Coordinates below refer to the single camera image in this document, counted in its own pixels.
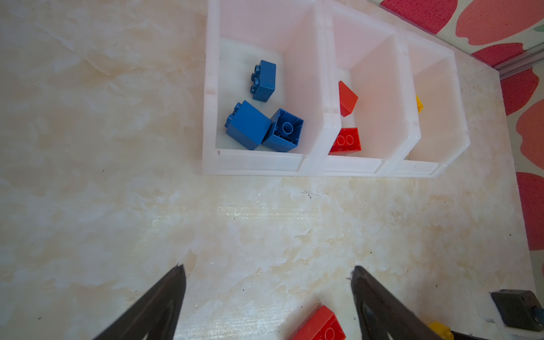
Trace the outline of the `blue lego cube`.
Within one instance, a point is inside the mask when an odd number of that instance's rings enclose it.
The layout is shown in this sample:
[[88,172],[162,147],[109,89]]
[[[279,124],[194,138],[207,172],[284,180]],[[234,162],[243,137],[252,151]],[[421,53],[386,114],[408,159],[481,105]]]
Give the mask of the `blue lego cube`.
[[237,103],[225,122],[226,133],[248,150],[262,144],[272,121],[247,101]]

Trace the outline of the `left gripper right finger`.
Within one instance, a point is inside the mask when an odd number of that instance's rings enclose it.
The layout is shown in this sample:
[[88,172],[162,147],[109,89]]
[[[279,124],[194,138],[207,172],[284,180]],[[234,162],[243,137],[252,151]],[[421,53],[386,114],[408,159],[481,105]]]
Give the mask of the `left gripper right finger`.
[[362,339],[439,338],[364,267],[354,267],[351,290]]

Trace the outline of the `small red lego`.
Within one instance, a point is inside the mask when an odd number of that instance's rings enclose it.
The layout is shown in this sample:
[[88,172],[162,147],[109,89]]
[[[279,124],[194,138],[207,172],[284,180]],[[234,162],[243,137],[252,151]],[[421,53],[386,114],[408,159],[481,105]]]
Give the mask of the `small red lego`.
[[351,115],[358,101],[358,96],[343,82],[339,81],[339,104],[342,117]]

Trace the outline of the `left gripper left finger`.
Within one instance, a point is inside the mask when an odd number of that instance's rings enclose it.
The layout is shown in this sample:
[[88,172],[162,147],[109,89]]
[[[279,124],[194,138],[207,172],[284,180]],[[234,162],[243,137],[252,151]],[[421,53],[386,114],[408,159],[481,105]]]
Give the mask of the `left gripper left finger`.
[[173,339],[186,291],[186,273],[174,266],[97,339]]

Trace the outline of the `red long lego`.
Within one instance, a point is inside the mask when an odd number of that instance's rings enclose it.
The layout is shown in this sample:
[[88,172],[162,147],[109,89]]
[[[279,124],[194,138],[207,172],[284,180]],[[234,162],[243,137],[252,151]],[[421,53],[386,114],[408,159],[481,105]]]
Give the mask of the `red long lego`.
[[336,315],[327,306],[319,307],[291,337],[292,340],[345,340]]
[[361,151],[361,140],[357,127],[342,128],[331,147],[329,155],[351,154]]

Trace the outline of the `yellow lego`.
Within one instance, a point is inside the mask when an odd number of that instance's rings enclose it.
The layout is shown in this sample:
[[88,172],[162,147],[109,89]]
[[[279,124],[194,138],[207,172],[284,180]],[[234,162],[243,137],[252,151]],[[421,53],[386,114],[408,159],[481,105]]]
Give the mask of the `yellow lego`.
[[442,340],[454,340],[454,335],[449,327],[438,322],[433,321],[428,324],[429,329],[431,329],[435,334],[437,334]]
[[423,103],[420,101],[419,97],[416,96],[416,104],[417,104],[417,110],[418,110],[418,113],[421,113],[424,109],[424,105]]

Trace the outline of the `white three-compartment plastic bin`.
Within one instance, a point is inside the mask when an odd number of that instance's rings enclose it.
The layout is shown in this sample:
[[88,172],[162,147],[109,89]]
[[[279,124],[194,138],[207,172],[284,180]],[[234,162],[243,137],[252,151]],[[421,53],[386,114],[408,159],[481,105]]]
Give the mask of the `white three-compartment plastic bin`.
[[[276,64],[276,90],[251,76]],[[342,117],[339,81],[357,96]],[[424,105],[417,110],[416,96]],[[237,103],[304,120],[298,146],[248,150],[226,133]],[[329,155],[342,128],[361,151]],[[335,1],[210,1],[202,170],[212,175],[434,178],[470,145],[454,52]]]

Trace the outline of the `small dark blue lego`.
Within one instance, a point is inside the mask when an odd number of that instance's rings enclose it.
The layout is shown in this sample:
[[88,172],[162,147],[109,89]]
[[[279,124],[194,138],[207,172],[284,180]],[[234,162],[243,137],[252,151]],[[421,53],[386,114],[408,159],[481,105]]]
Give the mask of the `small dark blue lego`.
[[289,152],[300,141],[304,120],[279,109],[271,118],[271,126],[263,139],[263,146],[277,152]]

